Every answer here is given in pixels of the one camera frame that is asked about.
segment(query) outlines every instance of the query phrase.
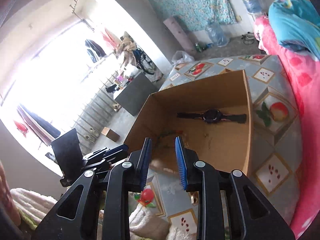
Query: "white plastic bag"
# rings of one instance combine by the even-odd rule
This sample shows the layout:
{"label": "white plastic bag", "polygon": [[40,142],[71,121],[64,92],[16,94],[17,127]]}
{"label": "white plastic bag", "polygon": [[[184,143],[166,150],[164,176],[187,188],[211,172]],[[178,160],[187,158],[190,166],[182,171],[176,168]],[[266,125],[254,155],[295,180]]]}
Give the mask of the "white plastic bag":
{"label": "white plastic bag", "polygon": [[195,61],[194,57],[190,56],[188,53],[182,50],[178,50],[172,57],[171,60],[175,65],[181,63],[188,63]]}

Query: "floral curtain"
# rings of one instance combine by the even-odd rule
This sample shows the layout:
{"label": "floral curtain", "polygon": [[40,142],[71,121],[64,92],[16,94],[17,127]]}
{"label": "floral curtain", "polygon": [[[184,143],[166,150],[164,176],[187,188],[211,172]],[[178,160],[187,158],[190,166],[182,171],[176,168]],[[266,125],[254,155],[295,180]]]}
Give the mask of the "floral curtain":
{"label": "floral curtain", "polygon": [[229,0],[149,0],[160,20],[174,16],[184,31],[203,30],[210,22],[236,23]]}

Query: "patterned tablecloth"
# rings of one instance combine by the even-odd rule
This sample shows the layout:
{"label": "patterned tablecloth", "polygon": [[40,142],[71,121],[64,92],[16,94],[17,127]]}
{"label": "patterned tablecloth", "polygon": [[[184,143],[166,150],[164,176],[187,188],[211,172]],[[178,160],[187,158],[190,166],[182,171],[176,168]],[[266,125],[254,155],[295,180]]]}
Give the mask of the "patterned tablecloth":
{"label": "patterned tablecloth", "polygon": [[[208,65],[195,68],[198,63]],[[241,69],[253,103],[253,172],[248,177],[289,224],[300,193],[302,141],[296,102],[278,56],[215,58],[179,65],[161,90],[191,82],[187,76],[192,73],[202,79]],[[196,231],[197,204],[191,203],[179,178],[149,170],[147,187],[155,192],[152,206],[156,207],[150,207],[154,213],[189,233]]]}

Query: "concrete floor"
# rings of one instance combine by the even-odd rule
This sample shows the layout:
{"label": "concrete floor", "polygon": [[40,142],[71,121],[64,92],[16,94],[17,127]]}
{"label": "concrete floor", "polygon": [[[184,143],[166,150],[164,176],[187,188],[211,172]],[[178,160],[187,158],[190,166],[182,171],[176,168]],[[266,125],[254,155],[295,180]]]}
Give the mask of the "concrete floor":
{"label": "concrete floor", "polygon": [[[198,53],[195,56],[195,60],[205,60],[210,58],[217,57],[231,57],[231,56],[241,56],[241,55],[259,55],[261,54],[258,49],[258,44],[255,41],[254,44],[245,45],[241,40],[241,37],[235,37],[230,39],[230,43],[223,47],[217,48],[213,47]],[[165,81],[165,76],[163,76],[158,82],[153,82],[153,84],[159,89]],[[107,138],[104,135],[100,135],[96,140],[95,145],[92,148],[92,151],[99,150],[103,147],[114,148],[121,145],[126,136],[128,135],[134,121],[137,119],[136,116],[132,116],[125,109],[121,108],[118,113],[114,114],[110,119],[108,127],[120,135],[120,139],[117,142],[114,142]]]}

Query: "open cardboard box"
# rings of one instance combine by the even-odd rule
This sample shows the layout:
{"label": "open cardboard box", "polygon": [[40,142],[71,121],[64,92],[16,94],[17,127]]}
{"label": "open cardboard box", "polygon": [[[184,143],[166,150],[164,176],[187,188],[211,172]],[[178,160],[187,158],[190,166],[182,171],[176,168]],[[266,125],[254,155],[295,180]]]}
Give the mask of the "open cardboard box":
{"label": "open cardboard box", "polygon": [[[178,112],[203,113],[219,109],[224,114],[247,114],[247,122],[207,124],[176,118]],[[215,169],[239,169],[248,174],[252,137],[252,103],[244,70],[207,77],[156,92],[149,96],[126,137],[129,152],[152,139],[150,168],[178,172],[175,137],[197,152],[200,160]]]}

